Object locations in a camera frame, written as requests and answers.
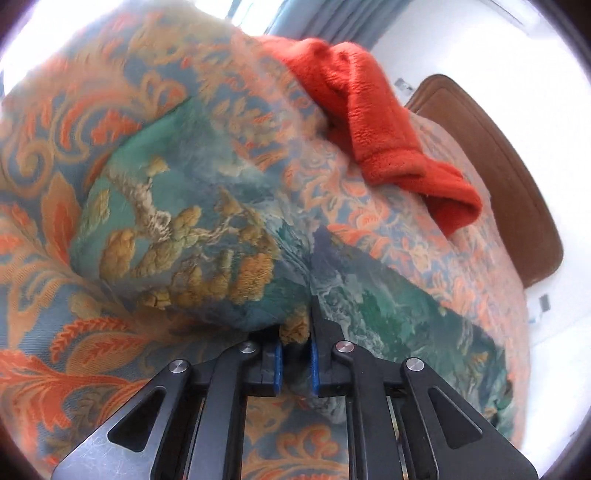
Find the green patterned padded jacket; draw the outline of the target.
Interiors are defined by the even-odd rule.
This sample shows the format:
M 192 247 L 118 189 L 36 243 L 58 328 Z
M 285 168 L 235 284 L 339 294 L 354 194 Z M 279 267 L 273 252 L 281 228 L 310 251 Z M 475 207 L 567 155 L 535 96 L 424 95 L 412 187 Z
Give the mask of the green patterned padded jacket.
M 311 334 L 311 307 L 346 339 L 431 367 L 502 434 L 515 427 L 505 354 L 467 318 L 349 246 L 242 160 L 190 99 L 127 139 L 94 181 L 72 270 L 124 304 L 233 330 Z

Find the orange floral bed quilt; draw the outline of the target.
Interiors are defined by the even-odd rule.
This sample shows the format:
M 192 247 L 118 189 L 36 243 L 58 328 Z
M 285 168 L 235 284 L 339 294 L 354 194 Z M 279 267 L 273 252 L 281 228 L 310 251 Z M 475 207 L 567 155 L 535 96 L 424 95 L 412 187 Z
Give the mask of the orange floral bed quilt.
M 1 423 L 48 478 L 151 377 L 308 311 L 515 445 L 523 284 L 456 139 L 375 62 L 132 1 L 1 104 Z

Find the brown wooden headboard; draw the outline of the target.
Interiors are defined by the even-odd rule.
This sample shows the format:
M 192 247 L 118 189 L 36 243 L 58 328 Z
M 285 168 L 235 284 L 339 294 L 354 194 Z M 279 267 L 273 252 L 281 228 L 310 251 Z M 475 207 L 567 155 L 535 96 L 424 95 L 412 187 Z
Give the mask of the brown wooden headboard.
M 442 74 L 422 81 L 406 107 L 443 127 L 475 167 L 523 285 L 553 275 L 564 258 L 554 219 L 525 163 L 485 110 Z

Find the red fleece garment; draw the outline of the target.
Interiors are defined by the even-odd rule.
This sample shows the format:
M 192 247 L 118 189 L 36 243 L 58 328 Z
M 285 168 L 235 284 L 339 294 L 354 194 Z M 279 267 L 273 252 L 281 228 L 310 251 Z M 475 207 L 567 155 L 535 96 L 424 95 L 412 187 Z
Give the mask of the red fleece garment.
M 325 113 L 328 138 L 353 158 L 372 186 L 396 185 L 424 197 L 444 235 L 474 223 L 483 210 L 476 188 L 460 170 L 428 157 L 387 76 L 360 45 L 322 39 L 260 36 L 266 52 Z

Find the grey blue curtain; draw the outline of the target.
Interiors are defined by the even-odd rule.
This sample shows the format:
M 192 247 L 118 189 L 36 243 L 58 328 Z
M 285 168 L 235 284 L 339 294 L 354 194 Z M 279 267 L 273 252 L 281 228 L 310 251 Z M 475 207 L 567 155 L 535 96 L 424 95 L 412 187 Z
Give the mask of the grey blue curtain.
M 318 38 L 332 45 L 372 49 L 411 0 L 283 1 L 266 34 L 294 40 Z

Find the grey wall switch panel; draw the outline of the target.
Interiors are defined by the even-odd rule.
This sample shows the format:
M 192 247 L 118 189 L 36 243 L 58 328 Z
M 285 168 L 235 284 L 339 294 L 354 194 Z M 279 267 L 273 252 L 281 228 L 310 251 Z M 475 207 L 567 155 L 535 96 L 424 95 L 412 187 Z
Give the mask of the grey wall switch panel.
M 543 313 L 548 312 L 551 309 L 549 295 L 544 294 L 544 295 L 540 296 L 539 297 L 539 304 L 540 304 L 540 309 Z

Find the left wall switch panel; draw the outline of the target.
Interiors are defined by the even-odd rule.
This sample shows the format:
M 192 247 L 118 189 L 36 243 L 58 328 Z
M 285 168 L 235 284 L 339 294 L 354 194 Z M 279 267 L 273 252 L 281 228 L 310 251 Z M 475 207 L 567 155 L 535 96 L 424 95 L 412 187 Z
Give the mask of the left wall switch panel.
M 394 82 L 394 87 L 397 88 L 401 95 L 405 96 L 411 96 L 415 91 L 415 88 L 403 78 L 398 78 L 396 82 Z

